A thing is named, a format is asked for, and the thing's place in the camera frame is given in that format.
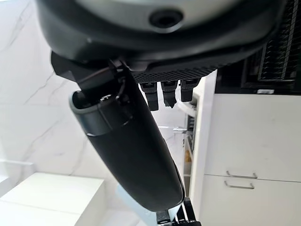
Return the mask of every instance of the white cabinet door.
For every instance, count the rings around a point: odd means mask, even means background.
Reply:
[[[215,94],[205,174],[301,181],[301,96]]]
[[[300,191],[297,182],[205,176],[199,220],[203,226],[299,226]]]

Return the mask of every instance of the marble vein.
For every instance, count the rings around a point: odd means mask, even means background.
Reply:
[[[45,130],[41,135],[39,135],[38,137],[36,137],[29,145],[29,147],[27,148],[27,150],[25,151],[23,157],[22,157],[22,161],[28,161],[30,159],[30,157],[36,152],[34,146],[35,144],[42,139],[44,136],[46,136],[56,125],[58,125],[60,122],[62,121],[62,119],[59,119],[57,121],[55,121],[47,130]]]
[[[47,85],[49,80],[55,75],[55,72],[53,71],[48,78],[45,81],[45,84],[40,86],[33,94],[31,94],[31,96],[24,102],[23,105],[27,104],[40,90],[44,89]]]
[[[49,97],[48,97],[48,105],[50,105],[51,98],[54,96],[54,94],[55,94],[59,89],[61,89],[65,84],[67,84],[67,82],[68,82],[68,80],[64,80],[58,88],[54,89],[54,90],[51,92],[51,94],[50,94]]]
[[[74,166],[72,167],[72,171],[71,173],[69,174],[70,175],[73,175],[76,170],[79,169],[79,167],[81,166],[81,163],[82,163],[82,160],[83,160],[83,156],[84,156],[84,153],[85,153],[85,150],[86,150],[86,147],[87,147],[87,144],[88,144],[88,138],[87,137],[84,137],[84,141],[83,141],[83,146],[79,152],[79,155],[77,157],[77,160],[76,160],[76,163],[74,164]]]
[[[23,30],[32,15],[33,7],[31,1],[29,1],[16,21],[8,44],[5,45],[3,49],[0,49],[0,53],[9,49],[15,43],[15,41],[19,37],[20,32]]]

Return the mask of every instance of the white marble wall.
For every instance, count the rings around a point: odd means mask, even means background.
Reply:
[[[123,209],[116,180],[88,142],[72,115],[68,98],[77,84],[56,76],[50,48],[31,0],[0,2],[0,142],[15,185],[35,171],[104,178],[111,207]],[[184,114],[165,108],[154,112],[158,125],[184,126]],[[182,160],[182,136],[164,129],[176,162]]]

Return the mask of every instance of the black fan grille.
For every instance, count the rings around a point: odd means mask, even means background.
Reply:
[[[217,66],[200,68],[195,67],[190,69],[187,68],[183,70],[174,70],[160,73],[139,73],[134,74],[133,76],[137,83],[189,80],[207,76],[217,68]]]

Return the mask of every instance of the ribbed black surface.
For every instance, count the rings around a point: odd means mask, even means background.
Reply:
[[[301,49],[301,4],[288,0],[277,36],[268,42],[261,65],[260,81],[287,80],[296,77]]]
[[[207,76],[218,66],[212,67],[201,67],[201,68],[190,68],[183,70],[174,70],[161,73],[140,73],[134,74],[134,79],[137,83],[147,83],[147,82],[159,82],[159,81],[177,81],[177,80],[188,80]]]

